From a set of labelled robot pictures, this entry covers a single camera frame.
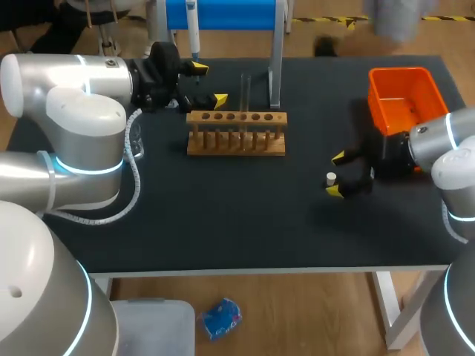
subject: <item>black table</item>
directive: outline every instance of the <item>black table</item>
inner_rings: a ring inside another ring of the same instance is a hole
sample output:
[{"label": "black table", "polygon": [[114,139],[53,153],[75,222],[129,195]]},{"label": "black table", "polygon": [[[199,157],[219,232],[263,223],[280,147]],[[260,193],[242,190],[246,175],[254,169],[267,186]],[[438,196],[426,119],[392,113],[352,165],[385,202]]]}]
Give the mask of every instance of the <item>black table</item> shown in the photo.
[{"label": "black table", "polygon": [[[252,74],[251,110],[266,111],[267,60],[206,61],[199,87],[229,93],[224,110],[238,109],[240,75]],[[281,111],[289,117],[285,157],[188,157],[184,115],[163,110],[140,120],[145,158],[142,196],[123,220],[89,227],[55,217],[45,222],[91,273],[357,268],[447,265],[462,245],[442,224],[441,203],[429,179],[376,184],[371,195],[329,197],[320,184],[331,158],[357,141],[370,120],[366,98],[373,67],[423,66],[451,111],[464,107],[439,57],[285,59]],[[50,148],[39,129],[19,120],[8,150]],[[346,177],[360,167],[337,168]],[[117,201],[87,217],[121,210],[133,191],[125,169]]]}]

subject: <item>test tube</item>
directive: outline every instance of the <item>test tube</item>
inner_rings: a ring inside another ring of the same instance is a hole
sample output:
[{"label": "test tube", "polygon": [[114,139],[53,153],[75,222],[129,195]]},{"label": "test tube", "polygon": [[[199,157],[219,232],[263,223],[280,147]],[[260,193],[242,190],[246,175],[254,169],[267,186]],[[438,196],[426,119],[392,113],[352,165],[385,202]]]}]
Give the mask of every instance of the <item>test tube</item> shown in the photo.
[{"label": "test tube", "polygon": [[[240,105],[239,105],[239,120],[245,121],[249,114],[249,98],[251,96],[251,76],[242,73],[240,75]],[[246,139],[246,125],[239,127],[240,149],[244,149],[244,140]]]},{"label": "test tube", "polygon": [[241,114],[249,112],[249,98],[251,96],[251,76],[242,73],[240,75],[240,107]]}]

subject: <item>wooden floor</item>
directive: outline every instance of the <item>wooden floor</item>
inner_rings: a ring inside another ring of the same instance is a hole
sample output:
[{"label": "wooden floor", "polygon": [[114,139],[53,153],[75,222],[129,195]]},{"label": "wooden floor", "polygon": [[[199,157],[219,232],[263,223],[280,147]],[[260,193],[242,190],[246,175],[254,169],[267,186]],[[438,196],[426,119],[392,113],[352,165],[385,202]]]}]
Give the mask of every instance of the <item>wooden floor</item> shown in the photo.
[{"label": "wooden floor", "polygon": [[[295,17],[358,16],[358,0],[295,0]],[[474,16],[472,1],[441,0],[433,14]],[[19,31],[22,46],[28,48],[47,26]],[[348,29],[336,23],[294,23],[285,38],[285,56],[311,56],[316,34],[343,36]],[[418,37],[400,54],[440,55],[448,66],[467,103],[475,105],[475,22],[423,22]],[[123,20],[118,30],[122,56],[141,56],[147,44],[144,24]],[[177,34],[182,56],[189,56],[186,32]],[[270,33],[201,33],[203,57],[266,57]],[[9,33],[0,33],[0,53],[15,48]],[[86,30],[76,53],[95,54],[96,34]],[[0,147],[5,148],[15,120],[0,101]],[[413,272],[394,273],[399,296],[414,281]],[[231,334],[210,343],[197,330],[197,356],[382,356],[384,347],[381,318],[373,284],[366,274],[256,275],[232,277],[163,277],[118,280],[116,299],[164,297],[186,300],[196,313],[213,306],[222,297],[237,302],[243,322]],[[392,355],[419,356],[418,338]]]}]

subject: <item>white table frame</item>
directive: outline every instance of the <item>white table frame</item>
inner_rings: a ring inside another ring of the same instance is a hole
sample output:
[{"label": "white table frame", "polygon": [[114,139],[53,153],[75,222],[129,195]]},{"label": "white table frame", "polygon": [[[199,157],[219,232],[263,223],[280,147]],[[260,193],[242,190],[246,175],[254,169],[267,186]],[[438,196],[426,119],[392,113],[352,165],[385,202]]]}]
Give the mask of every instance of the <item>white table frame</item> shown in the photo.
[{"label": "white table frame", "polygon": [[[93,273],[99,287],[109,297],[112,278],[125,277],[178,277],[213,276],[236,274],[298,274],[298,273],[364,273],[371,272],[378,295],[379,308],[386,331],[385,342],[390,351],[401,350],[419,330],[419,315],[422,303],[435,282],[448,266],[397,266],[397,267],[329,267],[329,268],[249,268],[249,269],[206,269],[196,271],[151,271]],[[412,297],[404,308],[399,308],[391,271],[423,271],[424,277],[412,290]]]}]

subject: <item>yellow black warning tape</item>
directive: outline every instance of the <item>yellow black warning tape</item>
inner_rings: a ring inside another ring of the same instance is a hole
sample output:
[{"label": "yellow black warning tape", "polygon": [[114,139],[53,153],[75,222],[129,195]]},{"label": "yellow black warning tape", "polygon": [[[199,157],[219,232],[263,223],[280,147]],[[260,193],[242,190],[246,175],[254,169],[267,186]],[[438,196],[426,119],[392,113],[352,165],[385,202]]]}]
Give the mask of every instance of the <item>yellow black warning tape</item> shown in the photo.
[{"label": "yellow black warning tape", "polygon": [[[367,16],[324,16],[324,17],[298,17],[293,19],[293,22],[338,22],[344,24],[350,30],[355,28],[355,23],[358,21],[368,21]],[[475,16],[424,16],[423,21],[475,21]]]}]

